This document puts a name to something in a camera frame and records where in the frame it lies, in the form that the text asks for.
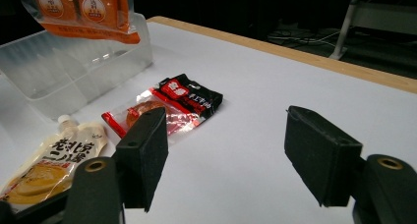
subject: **snack package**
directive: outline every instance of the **snack package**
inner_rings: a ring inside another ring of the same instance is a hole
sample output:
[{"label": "snack package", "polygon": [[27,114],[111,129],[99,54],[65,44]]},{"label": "snack package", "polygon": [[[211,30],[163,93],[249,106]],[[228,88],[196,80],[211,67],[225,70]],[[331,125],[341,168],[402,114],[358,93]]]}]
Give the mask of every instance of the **snack package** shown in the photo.
[{"label": "snack package", "polygon": [[69,189],[78,165],[97,157],[107,144],[98,123],[77,126],[68,115],[58,122],[61,133],[47,138],[0,193],[15,213]]},{"label": "snack package", "polygon": [[142,114],[165,107],[168,135],[187,133],[211,117],[223,95],[187,78],[185,74],[165,79],[129,102],[101,115],[123,138]]},{"label": "snack package", "polygon": [[49,32],[66,37],[139,43],[133,0],[22,0]]}]

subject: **black snack bag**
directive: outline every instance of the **black snack bag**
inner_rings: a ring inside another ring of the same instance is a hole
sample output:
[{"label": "black snack bag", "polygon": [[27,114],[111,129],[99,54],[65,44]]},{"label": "black snack bag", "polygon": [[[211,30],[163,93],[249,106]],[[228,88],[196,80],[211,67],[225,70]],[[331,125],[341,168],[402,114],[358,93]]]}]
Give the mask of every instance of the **black snack bag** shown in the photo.
[{"label": "black snack bag", "polygon": [[168,134],[185,133],[214,115],[222,99],[222,94],[182,74],[164,79],[130,102],[103,113],[101,117],[123,138],[143,113],[165,107]]}]

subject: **plastic storage bin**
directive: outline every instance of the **plastic storage bin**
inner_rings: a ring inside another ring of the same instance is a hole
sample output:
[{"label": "plastic storage bin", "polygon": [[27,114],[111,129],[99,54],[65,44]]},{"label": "plastic storage bin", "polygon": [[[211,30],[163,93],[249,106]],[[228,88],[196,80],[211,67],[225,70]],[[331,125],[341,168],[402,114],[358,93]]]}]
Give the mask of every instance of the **plastic storage bin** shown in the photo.
[{"label": "plastic storage bin", "polygon": [[152,62],[147,22],[132,18],[139,44],[41,31],[1,45],[0,72],[45,117],[74,113]]}]

